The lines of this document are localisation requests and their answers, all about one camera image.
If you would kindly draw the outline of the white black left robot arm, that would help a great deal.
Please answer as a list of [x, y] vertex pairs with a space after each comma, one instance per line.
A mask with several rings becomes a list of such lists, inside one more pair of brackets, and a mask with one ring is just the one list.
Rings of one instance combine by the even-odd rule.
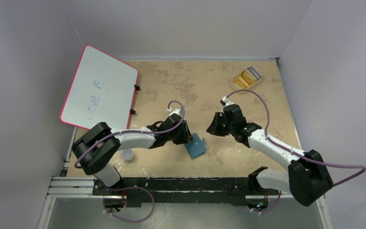
[[71, 149], [77, 158], [74, 167], [95, 176], [111, 195], [118, 195], [123, 182], [110, 164], [113, 155], [125, 149], [159, 148], [169, 141], [176, 145], [193, 141], [187, 122], [179, 114], [171, 114], [164, 121], [140, 129], [118, 132], [112, 132], [105, 122], [100, 122], [73, 143]]

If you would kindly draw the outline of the blue leather card holder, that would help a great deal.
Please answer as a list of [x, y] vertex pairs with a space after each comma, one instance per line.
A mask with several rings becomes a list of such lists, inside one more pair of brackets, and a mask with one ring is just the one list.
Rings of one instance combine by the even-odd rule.
[[193, 140], [185, 143], [184, 147], [191, 159], [196, 159], [206, 152], [205, 138], [200, 137], [197, 133], [192, 134]]

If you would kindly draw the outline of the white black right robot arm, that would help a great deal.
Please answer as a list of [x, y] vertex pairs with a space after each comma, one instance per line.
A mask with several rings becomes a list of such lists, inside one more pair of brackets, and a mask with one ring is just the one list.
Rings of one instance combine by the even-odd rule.
[[206, 131], [215, 136], [232, 135], [236, 142], [263, 153], [285, 169], [260, 167], [252, 172], [248, 187], [254, 194], [275, 189], [290, 193], [298, 203], [308, 207], [334, 187], [317, 151], [305, 152], [270, 137], [260, 125], [247, 122], [237, 104], [226, 105], [216, 112]]

